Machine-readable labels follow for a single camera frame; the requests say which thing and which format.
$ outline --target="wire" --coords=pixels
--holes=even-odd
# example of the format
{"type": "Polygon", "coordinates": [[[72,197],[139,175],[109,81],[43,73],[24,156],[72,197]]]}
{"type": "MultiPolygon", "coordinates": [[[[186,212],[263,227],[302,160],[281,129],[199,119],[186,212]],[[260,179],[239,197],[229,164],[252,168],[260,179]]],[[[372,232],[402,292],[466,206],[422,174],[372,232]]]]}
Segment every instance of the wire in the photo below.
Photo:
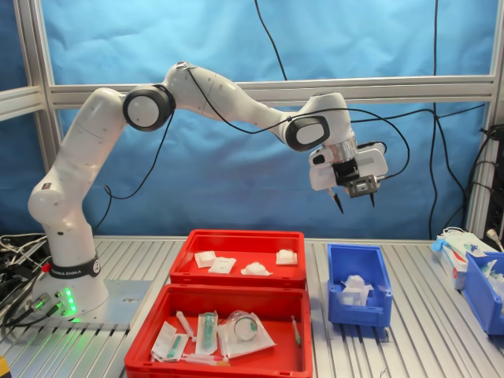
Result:
{"type": "Polygon", "coordinates": [[[447,163],[448,172],[450,173],[450,176],[454,179],[455,183],[458,185],[458,187],[460,188],[460,190],[462,192],[462,203],[466,204],[467,203],[467,196],[465,195],[465,189],[462,186],[462,184],[457,180],[457,177],[455,177],[454,173],[451,171],[450,159],[448,158],[447,141],[444,138],[443,128],[441,127],[441,122],[439,122],[438,117],[435,119],[435,122],[438,124],[439,134],[441,134],[441,140],[443,141],[444,157],[445,157],[445,162],[447,163]]]}
{"type": "Polygon", "coordinates": [[[447,222],[444,224],[443,229],[448,227],[448,224],[450,224],[451,220],[455,218],[455,216],[458,214],[460,210],[462,210],[463,205],[460,205],[458,209],[455,210],[455,212],[451,215],[450,219],[447,220],[447,222]]]}
{"type": "MultiPolygon", "coordinates": [[[[454,115],[457,115],[457,114],[462,114],[462,113],[469,112],[469,111],[474,110],[474,109],[481,108],[481,107],[483,107],[485,105],[486,104],[481,104],[481,105],[478,105],[478,106],[474,106],[472,108],[459,110],[459,111],[453,112],[453,113],[448,113],[448,114],[445,114],[444,116],[438,116],[438,118],[445,118],[445,117],[451,117],[451,116],[454,116],[454,115]]],[[[384,117],[384,119],[385,120],[394,120],[396,118],[411,116],[412,114],[423,113],[423,112],[428,112],[428,113],[432,113],[432,114],[434,113],[434,111],[432,109],[423,108],[423,109],[419,109],[419,110],[414,110],[413,112],[398,114],[396,116],[384,117]]],[[[377,118],[367,118],[367,119],[364,119],[364,120],[352,120],[352,124],[360,124],[361,122],[372,122],[374,120],[379,120],[379,119],[377,119],[377,118]]]]}
{"type": "Polygon", "coordinates": [[[33,264],[35,264],[35,265],[37,265],[37,266],[39,266],[41,268],[42,266],[38,262],[33,261],[29,256],[27,256],[26,254],[24,254],[22,250],[25,247],[30,246],[32,244],[40,243],[41,241],[43,241],[46,238],[46,236],[43,236],[42,238],[34,240],[34,241],[30,242],[30,243],[26,243],[23,246],[20,246],[20,247],[18,247],[16,249],[14,249],[11,246],[7,246],[4,243],[2,243],[2,239],[3,238],[7,238],[7,237],[12,238],[12,237],[16,237],[16,236],[31,236],[31,235],[41,235],[41,234],[2,235],[2,236],[0,236],[0,246],[3,246],[7,250],[10,250],[10,251],[12,251],[12,252],[14,252],[16,254],[22,254],[24,256],[24,258],[26,258],[27,260],[31,261],[33,264]]]}
{"type": "MultiPolygon", "coordinates": [[[[438,72],[438,0],[435,0],[435,8],[434,8],[434,69],[433,69],[433,76],[437,75],[438,72]]],[[[433,111],[433,123],[434,123],[434,132],[432,133],[432,143],[431,143],[431,154],[429,158],[429,163],[428,163],[428,168],[429,172],[431,174],[431,181],[432,181],[432,189],[434,189],[434,201],[432,202],[432,208],[431,208],[431,213],[429,214],[428,217],[428,238],[432,239],[432,218],[434,217],[434,209],[435,209],[435,204],[438,201],[438,190],[437,187],[435,186],[435,180],[434,180],[434,172],[432,171],[432,158],[434,156],[434,145],[435,145],[435,129],[436,129],[436,118],[437,118],[437,107],[435,105],[435,102],[432,104],[432,111],[433,111]]]]}
{"type": "MultiPolygon", "coordinates": [[[[493,161],[487,161],[487,160],[478,161],[478,160],[480,159],[480,156],[483,153],[483,150],[484,150],[485,146],[487,145],[487,143],[489,142],[490,138],[493,136],[493,134],[495,133],[495,131],[497,129],[503,128],[503,127],[504,127],[504,124],[495,124],[495,125],[490,126],[487,131],[481,130],[482,132],[486,132],[487,133],[487,137],[485,138],[485,140],[483,141],[483,143],[481,143],[481,147],[478,150],[478,153],[476,154],[476,157],[474,158],[474,162],[473,162],[473,164],[471,166],[471,169],[469,170],[469,177],[467,179],[467,184],[465,186],[465,194],[467,196],[467,199],[469,199],[469,196],[471,194],[471,189],[473,187],[473,185],[471,185],[471,180],[473,179],[473,176],[476,173],[476,167],[479,164],[482,164],[482,163],[489,163],[489,164],[495,165],[495,163],[493,161]]],[[[451,222],[451,220],[455,217],[455,215],[457,215],[458,212],[460,210],[462,210],[463,208],[464,208],[464,204],[462,204],[459,208],[457,208],[455,210],[455,212],[451,215],[450,219],[448,219],[448,222],[446,222],[445,227],[451,222]]],[[[462,224],[464,224],[464,222],[465,222],[465,213],[462,214],[462,224]]]]}
{"type": "Polygon", "coordinates": [[[437,187],[435,186],[434,172],[432,171],[432,158],[434,156],[435,131],[436,131],[436,124],[434,122],[434,132],[432,133],[431,155],[430,155],[429,163],[428,163],[429,172],[431,173],[432,188],[434,189],[434,202],[432,203],[431,213],[428,216],[428,238],[429,239],[432,239],[432,230],[431,230],[432,217],[434,216],[435,203],[438,201],[438,190],[437,190],[437,187]]]}
{"type": "Polygon", "coordinates": [[[363,109],[351,109],[351,108],[327,108],[327,109],[320,109],[320,110],[315,110],[313,112],[308,112],[308,113],[303,113],[303,114],[295,114],[294,116],[292,117],[288,117],[286,118],[285,120],[281,120],[280,122],[277,122],[276,124],[273,124],[271,126],[268,126],[267,128],[263,128],[263,129],[260,129],[260,130],[257,130],[255,132],[249,132],[248,130],[244,130],[242,128],[239,128],[238,126],[235,126],[234,124],[231,124],[230,122],[228,122],[224,117],[221,116],[221,114],[218,112],[217,109],[215,109],[215,107],[213,106],[212,102],[210,102],[210,100],[208,99],[208,97],[206,96],[205,92],[203,91],[203,89],[199,86],[198,82],[196,81],[194,75],[192,74],[191,72],[192,69],[187,69],[187,71],[189,72],[189,75],[191,76],[191,78],[193,79],[193,81],[195,82],[196,84],[196,87],[198,87],[199,91],[201,92],[203,98],[206,100],[206,102],[208,103],[208,105],[210,106],[210,108],[212,108],[212,110],[215,112],[216,115],[219,116],[219,118],[226,124],[228,124],[229,126],[231,126],[232,128],[234,128],[235,130],[238,130],[240,132],[245,132],[247,134],[258,134],[260,132],[265,132],[267,130],[270,130],[272,128],[275,128],[285,122],[290,122],[292,120],[295,120],[296,118],[300,118],[300,117],[306,117],[306,116],[311,116],[313,114],[318,114],[318,113],[323,113],[323,112],[329,112],[329,111],[332,111],[332,110],[335,110],[335,111],[338,111],[338,110],[347,110],[347,111],[351,111],[351,112],[359,112],[359,113],[366,113],[366,114],[369,114],[370,116],[373,116],[373,117],[376,117],[376,119],[379,119],[379,120],[382,120],[383,122],[386,122],[388,123],[390,126],[392,126],[394,128],[394,130],[396,130],[396,132],[399,134],[399,136],[401,137],[402,141],[404,142],[404,144],[406,145],[406,149],[407,149],[407,152],[408,152],[408,156],[407,156],[407,159],[406,159],[406,163],[404,164],[404,166],[402,167],[402,169],[397,172],[397,173],[394,173],[393,175],[389,175],[389,176],[385,176],[384,177],[384,180],[387,180],[387,179],[390,179],[392,177],[395,177],[399,174],[401,174],[405,169],[406,167],[408,166],[408,164],[410,163],[410,145],[408,144],[408,141],[406,140],[406,138],[404,137],[404,135],[399,131],[399,129],[394,125],[392,124],[389,120],[386,120],[382,117],[380,117],[379,115],[373,113],[373,112],[369,112],[368,110],[363,110],[363,109]]]}
{"type": "Polygon", "coordinates": [[[100,227],[100,225],[103,223],[103,221],[107,217],[107,214],[109,213],[109,210],[110,210],[110,205],[112,204],[112,198],[114,198],[114,199],[128,199],[128,198],[133,197],[134,195],[136,195],[139,192],[139,190],[142,188],[142,186],[144,185],[144,183],[146,182],[146,180],[149,178],[149,175],[154,170],[154,166],[156,165],[156,162],[158,161],[159,153],[161,152],[161,147],[163,146],[163,142],[165,141],[166,133],[168,132],[170,124],[172,123],[172,119],[173,119],[173,113],[170,116],[170,119],[168,120],[168,123],[166,124],[165,133],[163,134],[161,142],[159,143],[159,147],[157,148],[157,152],[156,152],[156,156],[154,158],[154,162],[152,163],[152,166],[150,167],[149,172],[145,175],[145,177],[143,178],[143,180],[140,183],[139,187],[137,187],[136,190],[133,193],[131,193],[130,195],[127,195],[126,197],[117,197],[117,196],[115,196],[115,195],[112,194],[112,191],[110,190],[110,187],[108,185],[104,185],[103,188],[105,189],[105,193],[107,193],[109,195],[109,205],[107,206],[107,210],[105,211],[105,214],[103,214],[102,219],[94,227],[93,232],[96,232],[96,230],[98,230],[98,228],[100,227]]]}
{"type": "Polygon", "coordinates": [[[33,286],[35,285],[35,282],[37,281],[38,277],[39,277],[39,274],[35,274],[31,278],[30,287],[23,294],[21,294],[19,297],[17,297],[17,299],[7,309],[6,315],[3,317],[3,320],[2,320],[2,327],[12,327],[13,324],[15,324],[17,321],[22,321],[25,317],[27,317],[29,315],[29,313],[28,313],[25,316],[23,316],[24,315],[24,313],[23,313],[21,316],[19,316],[18,318],[14,319],[14,321],[11,321],[12,317],[14,316],[14,314],[17,311],[17,309],[20,306],[20,304],[32,292],[33,286]]]}
{"type": "Polygon", "coordinates": [[[491,187],[488,187],[487,185],[483,185],[482,183],[472,183],[472,185],[478,185],[480,187],[484,187],[485,189],[488,189],[490,192],[493,192],[491,187]]]}
{"type": "Polygon", "coordinates": [[[444,116],[439,116],[438,118],[445,118],[445,117],[455,116],[455,115],[457,115],[457,114],[462,114],[462,113],[468,112],[468,111],[470,111],[470,110],[474,110],[474,109],[482,108],[483,106],[486,106],[486,104],[481,104],[481,105],[478,105],[478,106],[473,106],[472,108],[463,109],[463,110],[459,110],[459,111],[457,111],[457,112],[453,112],[453,113],[445,114],[444,116]]]}
{"type": "Polygon", "coordinates": [[[283,78],[285,80],[287,80],[287,77],[285,76],[284,65],[282,65],[282,60],[280,59],[280,55],[278,54],[278,50],[276,49],[275,41],[273,41],[273,37],[271,36],[271,34],[269,34],[268,28],[266,27],[265,22],[262,20],[261,11],[259,10],[258,0],[254,0],[254,1],[255,1],[255,9],[258,10],[259,20],[261,21],[262,27],[265,29],[266,34],[268,35],[269,40],[271,41],[271,44],[273,45],[273,49],[275,50],[276,59],[278,59],[278,64],[280,65],[280,69],[282,70],[283,78]]]}

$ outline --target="black cable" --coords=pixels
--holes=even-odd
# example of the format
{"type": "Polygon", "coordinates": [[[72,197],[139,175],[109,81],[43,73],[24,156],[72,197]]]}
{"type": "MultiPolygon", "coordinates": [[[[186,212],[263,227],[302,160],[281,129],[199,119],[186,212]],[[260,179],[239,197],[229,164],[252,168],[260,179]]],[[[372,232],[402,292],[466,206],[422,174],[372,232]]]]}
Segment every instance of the black cable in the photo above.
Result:
{"type": "Polygon", "coordinates": [[[16,323],[16,321],[21,321],[23,320],[27,315],[29,314],[26,314],[24,317],[24,313],[19,316],[17,319],[14,319],[14,321],[11,321],[12,317],[14,316],[14,314],[16,313],[17,309],[19,308],[19,306],[21,305],[21,303],[26,299],[26,297],[28,297],[30,295],[30,293],[32,292],[33,290],[33,286],[35,285],[35,282],[37,281],[37,278],[38,278],[38,274],[35,274],[32,278],[31,278],[31,283],[30,283],[30,287],[23,293],[21,294],[15,301],[12,305],[10,305],[9,309],[6,311],[6,315],[3,317],[3,320],[2,320],[2,327],[12,327],[13,324],[16,323]]]}
{"type": "MultiPolygon", "coordinates": [[[[438,0],[435,0],[435,8],[434,8],[434,69],[433,69],[433,76],[436,76],[438,73],[438,0]]],[[[435,102],[432,104],[432,111],[434,112],[432,115],[434,117],[433,123],[434,123],[434,132],[432,133],[432,143],[431,143],[431,154],[429,158],[429,163],[428,163],[428,168],[429,172],[431,174],[431,181],[432,181],[432,189],[434,189],[434,201],[432,202],[432,208],[431,208],[431,213],[429,214],[428,217],[428,237],[430,240],[432,240],[432,218],[434,217],[434,209],[435,209],[435,204],[438,201],[438,190],[437,187],[435,186],[435,180],[434,180],[434,172],[432,171],[432,158],[434,156],[434,144],[435,144],[435,129],[436,129],[436,118],[437,118],[437,107],[435,105],[435,102]]]]}
{"type": "Polygon", "coordinates": [[[14,277],[10,280],[7,280],[6,282],[2,282],[0,283],[0,288],[4,287],[4,286],[7,286],[7,285],[10,285],[10,284],[13,284],[14,282],[17,282],[17,281],[20,281],[21,278],[19,277],[14,277]]]}
{"type": "Polygon", "coordinates": [[[165,141],[166,133],[168,132],[170,124],[172,123],[172,119],[173,119],[173,113],[170,116],[170,119],[168,120],[168,123],[166,124],[165,134],[163,134],[163,137],[161,139],[161,143],[159,143],[159,147],[157,148],[156,157],[154,158],[154,162],[152,163],[152,166],[150,167],[149,172],[145,175],[145,177],[143,178],[143,180],[140,183],[139,187],[137,187],[136,190],[133,193],[131,193],[130,195],[128,195],[126,197],[117,197],[117,196],[115,196],[115,195],[112,194],[112,191],[110,190],[110,187],[108,185],[104,185],[103,188],[105,189],[105,193],[107,193],[109,195],[109,205],[107,206],[107,210],[105,211],[105,214],[103,214],[102,219],[94,227],[93,232],[96,232],[96,230],[98,229],[98,227],[100,227],[100,225],[105,220],[107,214],[109,213],[110,205],[112,204],[112,198],[114,198],[114,199],[128,199],[128,198],[131,198],[134,195],[136,195],[138,193],[138,191],[140,190],[140,188],[144,185],[144,183],[146,182],[147,178],[149,177],[149,175],[154,170],[154,166],[156,165],[156,162],[158,161],[159,153],[161,152],[161,147],[163,146],[163,142],[165,141]]]}
{"type": "Polygon", "coordinates": [[[450,224],[451,220],[455,218],[455,216],[458,214],[458,212],[462,210],[462,205],[458,209],[455,210],[455,212],[451,215],[450,219],[447,220],[447,222],[443,226],[443,230],[448,227],[448,224],[450,224]]]}
{"type": "Polygon", "coordinates": [[[266,25],[265,25],[264,21],[262,20],[262,17],[261,17],[261,11],[259,11],[259,4],[258,4],[258,0],[254,0],[254,1],[255,1],[255,9],[257,9],[257,10],[258,10],[259,20],[261,21],[262,27],[265,29],[266,34],[268,35],[269,40],[271,41],[271,44],[273,45],[273,49],[275,50],[276,59],[278,59],[278,64],[280,65],[280,69],[282,70],[282,75],[283,75],[283,78],[284,78],[285,80],[287,80],[287,77],[285,76],[284,65],[282,65],[282,60],[280,59],[280,55],[278,54],[278,50],[276,49],[276,44],[275,44],[275,41],[273,41],[273,37],[271,36],[271,34],[269,34],[269,30],[268,30],[268,28],[266,27],[266,25]]]}
{"type": "Polygon", "coordinates": [[[394,128],[394,130],[396,130],[396,132],[399,134],[399,136],[401,137],[402,141],[404,142],[404,144],[406,145],[406,149],[407,149],[407,152],[408,152],[408,155],[407,155],[407,159],[406,159],[406,163],[404,164],[404,166],[402,167],[402,169],[397,172],[397,173],[394,173],[393,175],[389,175],[389,176],[386,176],[384,178],[384,180],[387,180],[387,179],[390,179],[392,177],[395,177],[399,174],[401,174],[405,169],[406,167],[408,166],[408,164],[410,163],[410,145],[408,144],[408,142],[406,141],[406,138],[404,137],[404,135],[399,131],[399,129],[394,125],[392,124],[389,120],[386,120],[382,117],[380,117],[379,115],[373,113],[373,112],[369,112],[368,110],[363,110],[363,109],[351,109],[351,108],[327,108],[327,109],[320,109],[320,110],[315,110],[313,112],[308,112],[308,113],[303,113],[303,114],[296,114],[292,117],[288,117],[286,118],[285,120],[282,120],[280,122],[277,122],[276,124],[273,124],[271,126],[268,126],[267,128],[263,128],[263,129],[260,129],[260,130],[257,130],[255,132],[249,132],[248,130],[244,130],[242,128],[239,128],[238,126],[235,126],[234,124],[231,124],[230,122],[228,122],[224,117],[222,117],[222,115],[219,113],[219,111],[217,109],[215,109],[215,106],[213,106],[212,102],[210,102],[210,100],[208,99],[208,97],[206,96],[205,92],[203,91],[203,89],[199,86],[198,84],[198,81],[196,81],[195,77],[193,76],[192,72],[191,72],[191,69],[188,69],[187,70],[189,72],[189,75],[191,76],[192,80],[195,82],[196,84],[196,87],[198,87],[199,91],[201,92],[203,98],[206,100],[206,102],[208,103],[208,105],[210,106],[210,108],[212,108],[212,110],[215,112],[216,115],[219,116],[219,118],[226,124],[228,124],[229,126],[231,126],[232,128],[234,128],[235,130],[238,130],[240,132],[245,132],[247,134],[258,134],[260,132],[265,132],[271,128],[275,128],[285,122],[290,122],[296,118],[300,118],[300,117],[306,117],[306,116],[311,116],[313,114],[318,114],[318,113],[323,113],[323,112],[328,112],[328,111],[332,111],[332,110],[348,110],[348,111],[351,111],[351,112],[359,112],[359,113],[366,113],[366,114],[369,114],[370,116],[373,116],[373,117],[376,117],[377,119],[379,120],[382,120],[383,122],[386,122],[388,123],[390,126],[392,126],[394,128]]]}
{"type": "Polygon", "coordinates": [[[428,238],[432,240],[432,217],[434,216],[434,208],[435,208],[435,203],[438,201],[438,190],[437,187],[435,186],[435,180],[434,180],[434,172],[432,171],[432,157],[434,156],[434,143],[435,143],[435,130],[436,130],[436,124],[434,121],[434,131],[432,133],[432,144],[431,144],[431,155],[429,158],[429,172],[431,173],[431,181],[432,181],[432,188],[434,189],[434,202],[432,203],[432,208],[431,208],[431,213],[428,216],[428,238]]]}
{"type": "MultiPolygon", "coordinates": [[[[474,109],[478,109],[478,108],[481,108],[483,106],[485,106],[486,104],[481,104],[481,105],[478,105],[478,106],[474,106],[472,108],[468,108],[468,109],[463,109],[463,110],[459,110],[457,112],[453,112],[453,113],[448,113],[448,114],[445,114],[444,116],[439,116],[438,118],[445,118],[445,117],[451,117],[451,116],[454,116],[454,115],[457,115],[457,114],[461,114],[461,113],[465,113],[465,112],[468,112],[470,110],[474,110],[474,109]]],[[[428,113],[431,113],[431,114],[434,114],[434,111],[432,109],[428,109],[428,108],[423,108],[423,109],[419,109],[419,110],[414,110],[413,112],[408,112],[408,113],[403,113],[403,114],[398,114],[396,116],[391,116],[391,117],[384,117],[385,120],[394,120],[396,118],[401,118],[401,117],[406,117],[406,116],[411,116],[412,114],[416,114],[416,113],[423,113],[423,112],[428,112],[428,113]]],[[[371,122],[371,121],[374,121],[374,120],[379,120],[377,118],[366,118],[364,120],[352,120],[352,124],[360,124],[361,122],[371,122]]]]}
{"type": "Polygon", "coordinates": [[[497,167],[497,165],[498,165],[497,163],[494,163],[493,161],[489,161],[489,160],[478,161],[476,163],[476,165],[485,164],[485,163],[486,164],[492,164],[494,166],[494,168],[497,167]]]}
{"type": "MultiPolygon", "coordinates": [[[[469,177],[467,179],[467,184],[465,186],[465,195],[466,195],[466,198],[468,200],[469,200],[469,197],[471,195],[471,189],[473,187],[471,185],[471,180],[473,179],[473,176],[476,173],[476,167],[479,164],[482,164],[482,163],[489,163],[489,164],[495,165],[495,163],[493,161],[487,161],[487,160],[478,161],[478,159],[480,159],[480,156],[483,153],[483,150],[484,150],[485,146],[487,145],[487,143],[489,142],[490,138],[493,136],[493,134],[495,133],[495,131],[498,128],[503,128],[503,127],[504,127],[504,124],[495,124],[495,125],[490,126],[487,131],[481,130],[482,132],[486,132],[487,138],[485,138],[485,140],[483,141],[483,143],[481,143],[481,147],[478,150],[478,153],[476,154],[476,157],[474,158],[474,162],[473,162],[473,164],[471,166],[471,169],[469,170],[469,177]]],[[[464,205],[462,204],[462,206],[460,206],[458,209],[455,210],[455,212],[451,215],[450,219],[448,220],[448,222],[445,224],[445,226],[443,228],[445,228],[447,226],[447,224],[449,224],[451,222],[451,220],[455,217],[455,215],[457,215],[457,213],[460,210],[463,209],[463,207],[464,207],[464,205]]],[[[462,214],[462,215],[463,215],[462,216],[462,224],[464,224],[465,223],[465,214],[462,214]]]]}
{"type": "Polygon", "coordinates": [[[480,187],[484,187],[485,189],[488,189],[490,192],[492,192],[491,187],[488,187],[487,185],[483,185],[482,183],[472,183],[472,185],[478,185],[480,187]]]}
{"type": "Polygon", "coordinates": [[[8,327],[10,328],[15,328],[15,327],[29,327],[33,324],[37,324],[37,323],[40,323],[41,321],[44,321],[45,319],[47,319],[50,315],[44,315],[43,317],[40,317],[39,319],[35,319],[34,321],[31,321],[29,323],[23,323],[23,324],[13,324],[13,325],[10,325],[8,327]]]}
{"type": "Polygon", "coordinates": [[[447,163],[448,172],[450,173],[450,176],[454,179],[455,183],[457,183],[458,187],[462,191],[462,201],[463,201],[463,203],[467,203],[467,197],[465,195],[464,187],[457,180],[457,177],[455,177],[454,173],[451,171],[450,162],[449,162],[450,159],[448,158],[447,141],[444,138],[443,128],[441,127],[441,122],[439,122],[439,118],[438,117],[435,119],[435,122],[438,124],[439,134],[441,134],[441,140],[443,141],[444,157],[445,157],[445,162],[447,163]]]}
{"type": "Polygon", "coordinates": [[[468,111],[470,111],[470,110],[474,110],[474,109],[482,108],[483,106],[486,106],[486,104],[481,104],[481,105],[478,105],[478,106],[473,106],[472,108],[463,109],[463,110],[459,110],[459,111],[457,111],[457,112],[453,112],[453,113],[445,114],[444,116],[439,116],[438,118],[445,118],[445,117],[455,116],[455,115],[457,115],[457,114],[462,114],[462,113],[468,112],[468,111]]]}

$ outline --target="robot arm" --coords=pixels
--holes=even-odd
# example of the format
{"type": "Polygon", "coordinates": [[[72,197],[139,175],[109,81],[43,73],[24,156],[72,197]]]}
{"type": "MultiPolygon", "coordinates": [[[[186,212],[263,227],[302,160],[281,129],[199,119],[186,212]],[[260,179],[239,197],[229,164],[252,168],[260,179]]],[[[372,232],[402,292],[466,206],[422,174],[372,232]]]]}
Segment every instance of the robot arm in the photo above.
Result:
{"type": "Polygon", "coordinates": [[[351,197],[372,195],[388,171],[382,143],[358,148],[347,104],[338,93],[313,96],[298,112],[281,112],[254,101],[215,72],[180,62],[171,67],[162,84],[130,92],[124,100],[124,116],[134,128],[150,131],[161,127],[175,107],[214,120],[240,120],[269,128],[293,150],[322,144],[309,156],[309,177],[316,191],[344,186],[351,197]]]}
{"type": "MultiPolygon", "coordinates": [[[[53,302],[47,306],[52,306],[58,293],[72,292],[72,302],[64,296],[59,299],[62,311],[55,317],[74,317],[106,300],[82,201],[126,124],[145,132],[155,130],[176,107],[214,120],[267,128],[293,150],[322,145],[309,156],[310,181],[317,191],[344,186],[351,197],[372,194],[387,173],[380,144],[358,148],[350,116],[341,110],[347,106],[340,94],[313,96],[298,112],[281,112],[254,101],[223,76],[185,62],[171,67],[162,83],[137,87],[126,96],[98,89],[76,115],[53,167],[28,202],[31,215],[47,234],[52,256],[50,276],[36,283],[32,297],[35,301],[48,295],[53,302]]],[[[334,199],[341,209],[336,195],[334,199]]]]}

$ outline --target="cardboard box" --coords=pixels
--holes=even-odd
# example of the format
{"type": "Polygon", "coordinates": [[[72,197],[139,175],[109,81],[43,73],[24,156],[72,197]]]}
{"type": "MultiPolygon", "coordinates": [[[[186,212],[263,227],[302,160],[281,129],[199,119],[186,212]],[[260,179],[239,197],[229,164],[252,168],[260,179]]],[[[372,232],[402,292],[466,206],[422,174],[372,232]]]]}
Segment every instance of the cardboard box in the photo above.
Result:
{"type": "Polygon", "coordinates": [[[465,274],[467,273],[467,260],[449,246],[443,246],[440,252],[434,252],[441,261],[443,270],[450,278],[455,290],[462,290],[465,284],[465,274]]]}

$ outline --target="slotted aluminum table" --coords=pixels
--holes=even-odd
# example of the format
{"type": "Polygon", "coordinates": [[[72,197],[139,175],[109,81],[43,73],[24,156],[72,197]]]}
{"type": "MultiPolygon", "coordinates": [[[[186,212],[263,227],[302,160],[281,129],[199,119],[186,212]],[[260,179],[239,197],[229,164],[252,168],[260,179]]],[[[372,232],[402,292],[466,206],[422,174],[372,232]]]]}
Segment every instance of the slotted aluminum table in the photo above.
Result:
{"type": "MultiPolygon", "coordinates": [[[[58,326],[15,328],[0,354],[13,377],[119,377],[124,356],[182,247],[181,237],[97,237],[102,273],[110,279],[151,280],[129,332],[58,326]]],[[[504,337],[481,330],[462,294],[429,250],[430,242],[307,239],[306,269],[313,333],[313,376],[503,377],[504,337]],[[391,327],[333,325],[327,320],[327,243],[380,245],[391,279],[391,327]]]]}

